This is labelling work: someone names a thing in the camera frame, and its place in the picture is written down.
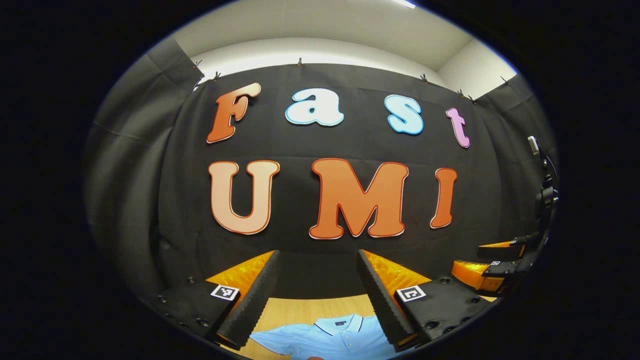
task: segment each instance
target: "light blue polo shirt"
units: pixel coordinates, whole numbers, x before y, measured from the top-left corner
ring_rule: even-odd
[[[378,317],[351,314],[317,319],[313,325],[293,324],[251,334],[258,344],[292,360],[312,356],[325,360],[386,360],[413,350],[396,352],[385,336]]]

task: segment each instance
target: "pink letter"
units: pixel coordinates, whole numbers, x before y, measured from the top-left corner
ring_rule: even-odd
[[[471,141],[468,137],[465,136],[465,131],[462,129],[462,125],[465,124],[465,119],[463,119],[456,108],[451,108],[446,111],[447,117],[451,119],[451,124],[453,125],[453,132],[456,135],[456,139],[458,140],[458,144],[460,146],[467,148],[471,144]]]

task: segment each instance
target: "black fabric curtain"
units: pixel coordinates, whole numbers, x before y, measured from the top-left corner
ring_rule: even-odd
[[[180,107],[201,78],[176,41],[163,40],[114,85],[88,135],[88,223],[109,262],[141,298],[165,287],[153,256],[160,169]]]
[[[167,39],[138,60],[110,91],[96,116],[85,159],[85,197],[95,240],[142,299],[201,281],[272,249],[281,250],[282,273],[274,297],[321,299],[364,294],[355,251],[366,249],[427,277],[448,274],[454,259],[475,260],[476,246],[510,240],[537,229],[535,195],[543,171],[527,141],[535,136],[557,163],[557,147],[541,105],[524,78],[515,76],[477,99],[410,76],[336,64],[282,65],[206,81],[174,40]],[[228,140],[207,144],[216,99],[251,83],[246,115]],[[334,127],[288,123],[291,96],[305,88],[327,88],[340,99],[345,117]],[[384,98],[398,94],[421,106],[424,130],[394,132]],[[469,149],[453,136],[445,111],[465,119]],[[405,164],[405,232],[371,238],[366,231],[338,240],[308,235],[316,224],[319,179],[311,164],[344,158],[366,187],[386,161]],[[234,161],[232,206],[251,211],[252,178],[246,165],[274,160],[271,220],[254,235],[231,233],[211,214],[208,165]],[[438,182],[435,170],[458,172],[454,222],[431,229]],[[372,224],[371,217],[367,227]]]

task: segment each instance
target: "letter m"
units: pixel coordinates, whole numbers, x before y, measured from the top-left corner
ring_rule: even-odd
[[[381,238],[404,232],[401,217],[404,179],[409,175],[406,166],[400,163],[380,165],[367,191],[362,189],[346,160],[320,159],[311,167],[320,176],[318,223],[309,229],[312,238],[337,239],[344,234],[343,228],[338,226],[338,209],[353,236],[362,234],[376,210],[369,235]]]

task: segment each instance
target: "ceiling light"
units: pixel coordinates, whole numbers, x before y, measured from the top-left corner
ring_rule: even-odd
[[[411,4],[410,2],[406,1],[406,0],[393,0],[395,2],[397,2],[398,4],[402,4],[405,5],[406,7],[408,7],[409,9],[413,9],[415,8],[414,4]]]

